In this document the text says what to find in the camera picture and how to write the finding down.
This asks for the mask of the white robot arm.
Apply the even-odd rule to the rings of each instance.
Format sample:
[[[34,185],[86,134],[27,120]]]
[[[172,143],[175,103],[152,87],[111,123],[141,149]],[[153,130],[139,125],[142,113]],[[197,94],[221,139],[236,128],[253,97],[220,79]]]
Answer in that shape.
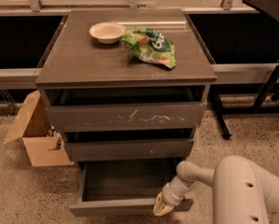
[[[268,215],[279,213],[279,177],[240,156],[225,157],[214,169],[181,161],[153,213],[172,212],[198,183],[212,188],[213,224],[269,224]]]

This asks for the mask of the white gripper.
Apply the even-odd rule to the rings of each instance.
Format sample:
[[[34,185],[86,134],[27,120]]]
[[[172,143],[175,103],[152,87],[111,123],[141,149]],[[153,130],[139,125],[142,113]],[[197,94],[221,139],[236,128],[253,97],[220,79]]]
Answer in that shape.
[[[155,199],[153,214],[159,217],[172,212],[174,207],[182,202],[186,192],[187,188],[184,185],[167,183]]]

